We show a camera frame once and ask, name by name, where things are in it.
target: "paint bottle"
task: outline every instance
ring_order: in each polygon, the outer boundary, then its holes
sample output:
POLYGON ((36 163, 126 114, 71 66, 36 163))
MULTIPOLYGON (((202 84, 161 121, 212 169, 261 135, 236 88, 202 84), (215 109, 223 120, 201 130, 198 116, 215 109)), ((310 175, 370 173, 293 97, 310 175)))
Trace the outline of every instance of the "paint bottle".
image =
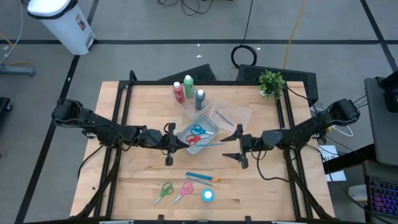
POLYGON ((197 110, 202 110, 205 107, 205 97, 206 94, 203 90, 198 90, 195 95, 195 108, 197 110))
POLYGON ((190 75, 185 76, 184 85, 185 85, 185 95, 187 96, 187 98, 192 98, 193 96, 195 96, 193 79, 190 75))
POLYGON ((185 102, 184 91, 179 82, 175 82, 173 85, 174 97, 179 103, 185 102))

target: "plastic bin lid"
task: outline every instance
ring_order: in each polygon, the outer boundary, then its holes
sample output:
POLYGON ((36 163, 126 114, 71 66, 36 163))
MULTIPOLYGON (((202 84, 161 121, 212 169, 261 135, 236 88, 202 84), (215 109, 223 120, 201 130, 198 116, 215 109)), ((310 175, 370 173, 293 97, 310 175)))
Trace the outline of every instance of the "plastic bin lid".
POLYGON ((30 0, 27 10, 35 16, 54 16, 61 13, 73 0, 30 0))

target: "red scissors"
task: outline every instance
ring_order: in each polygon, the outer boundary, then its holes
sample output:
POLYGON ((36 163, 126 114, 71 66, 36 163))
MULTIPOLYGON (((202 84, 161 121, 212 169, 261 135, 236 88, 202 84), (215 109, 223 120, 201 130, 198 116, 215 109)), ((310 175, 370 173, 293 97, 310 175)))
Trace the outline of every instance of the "red scissors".
POLYGON ((193 134, 190 134, 185 138, 185 140, 186 140, 186 142, 188 142, 188 144, 190 146, 195 146, 199 140, 205 139, 208 137, 210 137, 210 135, 208 135, 208 134, 204 134, 202 136, 194 136, 193 134))
POLYGON ((174 203, 177 203, 182 196, 192 193, 193 193, 193 182, 188 180, 182 185, 181 193, 179 196, 175 198, 174 203))

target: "scissors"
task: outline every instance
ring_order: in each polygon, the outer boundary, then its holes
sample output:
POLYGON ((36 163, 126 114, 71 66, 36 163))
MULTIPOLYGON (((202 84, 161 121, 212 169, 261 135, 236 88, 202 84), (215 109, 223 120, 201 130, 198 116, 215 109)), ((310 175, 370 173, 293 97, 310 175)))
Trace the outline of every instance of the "scissors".
POLYGON ((212 133, 211 131, 204 130, 199 124, 194 125, 194 127, 191 129, 191 133, 193 135, 200 135, 200 134, 214 135, 214 133, 212 133))
POLYGON ((205 139, 208 137, 210 137, 210 135, 208 135, 208 134, 204 134, 202 136, 194 136, 193 134, 190 134, 185 138, 185 140, 186 140, 186 142, 188 142, 188 144, 190 146, 195 146, 199 140, 205 139))
POLYGON ((160 192, 160 195, 155 200, 155 205, 157 204, 157 202, 159 202, 162 199, 162 197, 164 197, 166 195, 170 195, 173 192, 174 192, 173 184, 171 182, 166 182, 162 187, 162 191, 160 192))
POLYGON ((182 185, 181 193, 179 196, 175 198, 174 203, 177 203, 182 196, 192 193, 193 193, 193 182, 191 180, 188 180, 182 185))

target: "black cable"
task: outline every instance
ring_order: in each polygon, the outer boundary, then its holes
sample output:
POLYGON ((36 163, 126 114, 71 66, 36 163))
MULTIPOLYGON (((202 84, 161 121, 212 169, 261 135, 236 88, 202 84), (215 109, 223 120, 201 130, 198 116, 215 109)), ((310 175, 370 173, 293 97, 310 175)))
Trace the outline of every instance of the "black cable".
POLYGON ((299 174, 295 170, 293 166, 293 162, 290 157, 290 149, 284 149, 283 150, 283 155, 286 160, 286 168, 287 172, 290 174, 290 177, 292 180, 297 184, 297 186, 300 188, 300 190, 303 193, 303 196, 308 200, 308 202, 311 204, 312 208, 314 211, 317 213, 319 218, 324 218, 324 219, 329 219, 333 220, 334 218, 327 214, 327 212, 322 208, 322 206, 317 202, 315 197, 311 194, 307 186, 304 184, 303 180, 300 178, 299 174))
POLYGON ((362 108, 362 107, 364 107, 364 106, 367 106, 368 104, 366 103, 365 105, 362 105, 362 106, 359 106, 359 107, 357 107, 356 109, 360 109, 360 108, 362 108))
MULTIPOLYGON (((251 151, 251 157, 253 157, 253 159, 257 159, 256 157, 254 157, 254 154, 253 154, 253 153, 254 153, 254 152, 251 151)), ((264 155, 261 157, 260 160, 263 160, 263 158, 265 158, 266 154, 267 154, 267 151, 266 151, 266 153, 264 153, 264 155)))
POLYGON ((360 99, 364 98, 365 96, 366 96, 366 94, 365 94, 364 96, 360 97, 359 99, 357 99, 356 101, 354 101, 354 104, 355 104, 356 102, 358 102, 360 99))
POLYGON ((294 95, 299 96, 299 97, 301 97, 301 98, 307 100, 308 103, 309 103, 309 104, 313 107, 313 109, 314 109, 315 117, 316 117, 315 120, 318 119, 318 110, 315 108, 315 105, 314 105, 307 97, 305 97, 305 96, 303 96, 303 95, 300 95, 300 94, 294 92, 291 88, 289 88, 289 87, 287 86, 287 83, 285 83, 285 86, 286 86, 286 88, 287 88, 289 91, 291 91, 294 95))
POLYGON ((360 103, 356 104, 355 106, 356 106, 356 107, 358 107, 358 106, 361 106, 361 105, 363 105, 363 103, 367 103, 367 102, 368 102, 368 100, 364 100, 364 101, 362 101, 362 102, 360 102, 360 103))
POLYGON ((189 7, 186 3, 185 3, 185 1, 184 0, 181 0, 181 8, 182 8, 182 11, 185 13, 185 15, 187 15, 187 16, 193 16, 193 15, 195 15, 196 13, 198 13, 198 14, 206 14, 208 11, 209 11, 209 9, 211 8, 211 5, 213 4, 213 2, 214 2, 214 0, 211 0, 211 3, 210 3, 210 5, 209 5, 209 7, 206 9, 206 11, 205 12, 200 12, 199 11, 199 9, 200 9, 200 3, 199 3, 199 0, 197 0, 197 4, 198 4, 198 9, 192 9, 191 7, 189 7), (193 11, 194 13, 193 14, 188 14, 186 11, 185 11, 185 9, 184 9, 184 6, 185 7, 187 7, 187 8, 189 8, 191 11, 193 11))
MULTIPOLYGON (((320 153, 322 161, 326 162, 326 159, 322 156, 322 153, 320 153)), ((326 170, 329 173, 329 164, 326 162, 326 170)), ((352 200, 357 206, 359 206, 360 208, 362 208, 366 213, 368 213, 370 216, 377 218, 378 220, 387 223, 387 224, 392 224, 389 221, 386 221, 384 219, 382 219, 380 216, 373 214, 373 212, 371 212, 370 210, 368 210, 367 208, 363 207, 362 205, 360 205, 357 201, 355 201, 355 199, 353 199, 351 196, 349 196, 349 194, 343 190, 339 185, 337 185, 337 183, 333 180, 333 178, 331 177, 331 174, 329 173, 329 177, 331 182, 339 189, 341 190, 350 200, 352 200)))
POLYGON ((219 81, 219 80, 220 80, 220 79, 218 79, 217 75, 214 75, 214 79, 215 79, 216 81, 219 81))
POLYGON ((288 180, 286 180, 286 179, 283 179, 283 178, 281 178, 281 177, 271 177, 271 178, 266 178, 266 177, 264 177, 264 175, 262 174, 262 172, 261 172, 261 170, 260 170, 260 154, 261 154, 261 151, 259 151, 259 154, 257 155, 257 158, 255 158, 256 159, 256 161, 257 161, 257 170, 259 171, 259 174, 260 174, 260 176, 261 176, 261 178, 263 178, 264 180, 282 180, 282 181, 284 181, 284 182, 286 182, 286 183, 289 183, 289 181, 288 180))
MULTIPOLYGON (((308 147, 310 147, 310 148, 312 148, 312 149, 315 149, 316 151, 319 151, 319 149, 317 149, 317 148, 315 148, 315 147, 313 147, 313 146, 311 146, 311 145, 309 145, 309 144, 306 144, 306 146, 308 146, 308 147)), ((329 152, 329 151, 327 151, 326 149, 324 149, 324 148, 322 148, 322 147, 320 147, 320 146, 318 146, 318 147, 321 148, 322 150, 324 150, 324 151, 326 151, 326 152, 332 154, 332 155, 339 156, 338 154, 329 152)))
MULTIPOLYGON (((296 96, 299 96, 299 97, 301 97, 301 98, 303 98, 303 99, 305 99, 305 100, 308 101, 308 103, 310 104, 310 106, 312 106, 313 109, 314 109, 314 112, 315 112, 315 120, 314 120, 313 123, 316 123, 316 122, 317 122, 317 119, 318 119, 318 111, 317 111, 317 109, 315 108, 314 104, 313 104, 307 97, 305 97, 305 96, 303 96, 303 95, 300 95, 300 94, 294 92, 291 88, 289 88, 289 87, 287 86, 287 83, 285 83, 285 87, 286 87, 289 91, 291 91, 293 94, 295 94, 296 96)), ((296 136, 296 134, 297 134, 299 131, 301 131, 302 129, 304 129, 304 128, 310 126, 310 125, 312 125, 313 123, 309 123, 309 124, 307 124, 306 126, 302 127, 301 129, 296 130, 296 132, 294 132, 294 134, 293 134, 293 136, 292 136, 292 138, 291 138, 291 140, 290 140, 290 145, 292 144, 292 141, 294 140, 294 137, 296 136)))
POLYGON ((94 156, 100 149, 102 149, 104 146, 100 146, 99 148, 97 148, 97 150, 95 150, 93 153, 91 153, 85 160, 83 160, 83 162, 80 164, 79 170, 77 172, 77 179, 79 179, 80 177, 80 171, 81 168, 83 168, 84 164, 87 162, 88 159, 90 159, 92 156, 94 156))
POLYGON ((160 0, 157 0, 157 2, 158 2, 159 4, 162 4, 162 5, 164 5, 164 6, 174 6, 176 3, 178 3, 178 0, 175 0, 175 3, 173 3, 173 4, 165 4, 167 1, 168 1, 168 0, 164 0, 163 2, 161 2, 160 0))
POLYGON ((342 143, 337 142, 336 140, 332 139, 331 137, 329 137, 329 136, 327 136, 327 135, 325 135, 325 136, 326 136, 326 138, 328 138, 328 139, 334 141, 336 144, 339 144, 340 146, 343 146, 344 148, 346 148, 346 149, 350 150, 351 152, 357 154, 358 156, 361 156, 362 158, 364 158, 364 159, 366 159, 366 160, 370 160, 370 161, 372 160, 372 159, 367 158, 366 156, 362 156, 361 154, 359 154, 359 153, 356 152, 355 150, 350 149, 349 147, 343 145, 342 143))
POLYGON ((114 142, 117 141, 118 143, 121 142, 118 131, 111 125, 108 125, 108 124, 64 124, 64 123, 70 122, 70 121, 76 121, 76 119, 70 119, 70 120, 66 120, 66 121, 58 120, 57 122, 61 122, 61 123, 58 123, 57 125, 59 125, 60 127, 63 127, 63 128, 83 128, 83 127, 100 127, 100 126, 109 127, 115 132, 115 139, 113 141, 114 142))
POLYGON ((256 50, 254 50, 254 48, 252 48, 252 47, 250 47, 248 45, 243 45, 244 41, 246 40, 246 35, 248 34, 249 21, 250 21, 250 15, 251 15, 252 7, 253 7, 253 0, 251 0, 251 3, 250 3, 250 11, 249 11, 248 23, 246 24, 246 31, 244 32, 243 40, 242 40, 241 44, 239 46, 235 47, 232 50, 232 52, 231 52, 231 61, 232 61, 232 64, 234 64, 234 66, 236 68, 239 68, 239 65, 235 62, 234 55, 235 55, 236 50, 241 49, 241 48, 248 49, 253 54, 253 62, 251 63, 251 65, 256 65, 256 63, 257 63, 257 52, 256 52, 256 50))

